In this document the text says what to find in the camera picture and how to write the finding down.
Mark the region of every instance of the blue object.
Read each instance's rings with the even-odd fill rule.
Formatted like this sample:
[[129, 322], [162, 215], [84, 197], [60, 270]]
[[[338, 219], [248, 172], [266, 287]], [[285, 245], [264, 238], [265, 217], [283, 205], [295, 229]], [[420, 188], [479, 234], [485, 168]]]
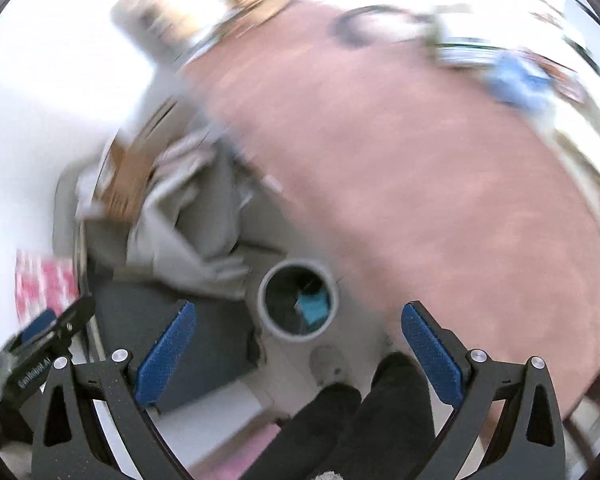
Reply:
[[298, 306], [307, 325], [311, 326], [329, 317], [329, 293], [323, 287], [315, 294], [300, 294]]
[[538, 65], [520, 54], [500, 54], [486, 76], [496, 98], [527, 112], [544, 109], [548, 103], [551, 78]]
[[196, 309], [184, 304], [138, 368], [134, 399], [146, 408], [158, 400], [196, 331]]
[[20, 335], [22, 344], [31, 341], [39, 333], [44, 332], [57, 318], [58, 316], [56, 316], [56, 313], [52, 309], [46, 309], [36, 319], [24, 327], [22, 334]]
[[402, 308], [400, 323], [404, 338], [440, 400], [458, 408], [464, 398], [460, 368], [412, 305]]

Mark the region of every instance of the metal screw head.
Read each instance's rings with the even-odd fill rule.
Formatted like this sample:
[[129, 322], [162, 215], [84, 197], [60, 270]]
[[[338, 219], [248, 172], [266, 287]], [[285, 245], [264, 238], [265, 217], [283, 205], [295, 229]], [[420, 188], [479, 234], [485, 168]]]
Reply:
[[487, 360], [487, 352], [484, 350], [471, 350], [470, 353], [471, 359], [473, 359], [477, 363], [483, 363]]
[[56, 370], [62, 370], [68, 362], [69, 362], [69, 359], [67, 359], [64, 356], [60, 356], [58, 359], [56, 359], [54, 361], [54, 368]]
[[531, 364], [534, 368], [537, 368], [538, 370], [542, 370], [544, 368], [544, 360], [541, 357], [532, 357]]
[[127, 357], [129, 357], [129, 352], [127, 352], [124, 348], [120, 348], [111, 354], [111, 359], [115, 363], [121, 363]]

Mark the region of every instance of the pink patterned fabric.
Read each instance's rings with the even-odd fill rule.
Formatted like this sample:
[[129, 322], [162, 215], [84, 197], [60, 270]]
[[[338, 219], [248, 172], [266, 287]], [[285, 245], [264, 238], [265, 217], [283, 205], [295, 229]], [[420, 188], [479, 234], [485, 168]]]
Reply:
[[16, 312], [20, 326], [28, 325], [42, 311], [61, 314], [78, 299], [74, 263], [18, 251], [16, 255]]

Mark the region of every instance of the pink rug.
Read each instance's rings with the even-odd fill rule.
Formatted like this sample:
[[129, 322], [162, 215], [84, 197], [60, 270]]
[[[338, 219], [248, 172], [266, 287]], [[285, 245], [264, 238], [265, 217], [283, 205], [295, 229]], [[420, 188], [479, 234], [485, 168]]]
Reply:
[[200, 480], [238, 480], [250, 468], [269, 443], [280, 432], [280, 427], [268, 424], [261, 428], [245, 442], [238, 451], [231, 455], [224, 463], [216, 466], [211, 471], [199, 475]]

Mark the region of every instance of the leg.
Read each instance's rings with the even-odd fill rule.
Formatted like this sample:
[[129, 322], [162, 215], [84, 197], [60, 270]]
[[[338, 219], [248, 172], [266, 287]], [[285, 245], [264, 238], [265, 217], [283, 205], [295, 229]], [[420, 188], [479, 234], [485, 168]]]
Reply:
[[435, 440], [429, 388], [412, 358], [385, 357], [333, 452], [314, 476], [334, 471], [345, 480], [406, 478]]
[[240, 480], [304, 480], [333, 450], [360, 400], [352, 386], [327, 386], [282, 428]]

